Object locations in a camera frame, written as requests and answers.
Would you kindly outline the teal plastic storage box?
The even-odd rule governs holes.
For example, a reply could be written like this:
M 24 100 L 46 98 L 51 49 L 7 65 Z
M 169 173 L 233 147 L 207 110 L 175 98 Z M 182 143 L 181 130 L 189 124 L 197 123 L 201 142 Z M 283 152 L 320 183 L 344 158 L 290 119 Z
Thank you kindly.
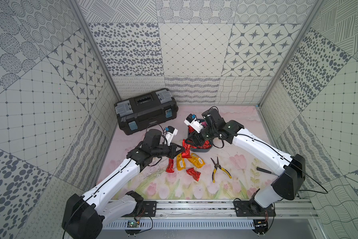
M 190 145 L 192 152 L 208 152 L 212 148 L 211 143 L 205 140 L 197 129 L 201 130 L 207 128 L 207 123 L 202 119 L 192 119 L 187 117 L 185 124 L 188 126 L 188 137 L 185 139 L 185 143 Z

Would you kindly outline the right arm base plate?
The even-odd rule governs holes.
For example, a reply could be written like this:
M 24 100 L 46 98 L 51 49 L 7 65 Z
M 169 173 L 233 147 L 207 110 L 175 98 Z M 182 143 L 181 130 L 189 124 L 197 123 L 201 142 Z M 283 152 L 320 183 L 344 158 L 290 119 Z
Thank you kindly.
M 275 207 L 273 204 L 266 208 L 260 207 L 255 201 L 243 201 L 235 199 L 233 201 L 234 210 L 237 217 L 275 217 Z

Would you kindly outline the red tea bag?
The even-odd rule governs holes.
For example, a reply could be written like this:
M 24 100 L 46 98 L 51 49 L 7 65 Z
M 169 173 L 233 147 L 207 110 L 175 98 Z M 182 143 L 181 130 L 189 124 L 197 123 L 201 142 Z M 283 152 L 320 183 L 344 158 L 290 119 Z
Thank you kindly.
M 195 181 L 199 182 L 201 173 L 196 171 L 194 168 L 189 168 L 186 170 L 186 173 L 190 175 Z
M 185 139 L 183 140 L 182 145 L 184 148 L 184 151 L 182 152 L 182 158 L 191 158 L 191 145 L 187 144 Z
M 169 163 L 168 163 L 168 166 L 166 168 L 166 172 L 167 173 L 174 173 L 174 160 L 169 158 Z

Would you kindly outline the yellow tea bag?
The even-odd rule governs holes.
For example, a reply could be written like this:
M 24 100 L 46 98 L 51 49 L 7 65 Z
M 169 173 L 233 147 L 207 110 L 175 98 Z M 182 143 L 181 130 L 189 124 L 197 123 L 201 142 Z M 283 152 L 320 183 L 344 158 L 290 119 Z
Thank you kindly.
M 188 158 L 188 161 L 192 163 L 196 168 L 202 168 L 205 166 L 205 162 L 197 154 L 191 153 L 191 157 Z
M 182 157 L 182 154 L 180 153 L 177 155 L 177 170 L 181 171 L 184 169 L 186 169 L 186 163 L 184 158 Z

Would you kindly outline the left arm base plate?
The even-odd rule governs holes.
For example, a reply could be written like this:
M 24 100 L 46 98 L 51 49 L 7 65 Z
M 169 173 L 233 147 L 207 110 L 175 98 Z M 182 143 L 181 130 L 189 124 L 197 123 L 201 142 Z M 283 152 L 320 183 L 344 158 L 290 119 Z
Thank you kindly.
M 126 217 L 155 217 L 157 211 L 157 201 L 143 201 L 136 205 L 134 211 Z

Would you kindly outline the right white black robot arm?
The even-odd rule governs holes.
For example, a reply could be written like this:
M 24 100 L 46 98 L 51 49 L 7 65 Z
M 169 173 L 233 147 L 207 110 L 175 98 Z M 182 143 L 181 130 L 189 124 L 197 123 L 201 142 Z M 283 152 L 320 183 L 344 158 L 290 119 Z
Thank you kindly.
M 217 138 L 249 152 L 276 174 L 277 178 L 271 185 L 257 190 L 249 200 L 248 207 L 253 213 L 258 214 L 281 199 L 295 199 L 306 176 L 305 159 L 301 155 L 290 155 L 276 149 L 235 120 L 226 122 L 215 108 L 203 112 L 202 117 L 206 126 L 200 123 L 196 115 L 190 114 L 185 119 L 185 124 L 194 129 L 186 139 L 187 144 L 200 147 L 206 141 L 212 143 Z

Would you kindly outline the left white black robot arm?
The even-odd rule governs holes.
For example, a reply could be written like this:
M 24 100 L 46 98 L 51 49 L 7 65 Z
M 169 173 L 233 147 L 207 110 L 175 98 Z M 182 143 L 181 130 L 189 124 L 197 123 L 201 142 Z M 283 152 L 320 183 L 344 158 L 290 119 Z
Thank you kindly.
M 144 198 L 129 191 L 121 199 L 112 197 L 131 179 L 152 164 L 154 158 L 173 159 L 184 152 L 184 147 L 172 142 L 178 131 L 168 126 L 164 131 L 150 129 L 143 141 L 129 151 L 122 163 L 103 181 L 79 196 L 68 200 L 63 216 L 62 229 L 73 239 L 95 239 L 102 228 L 114 220 L 130 215 L 144 214 Z

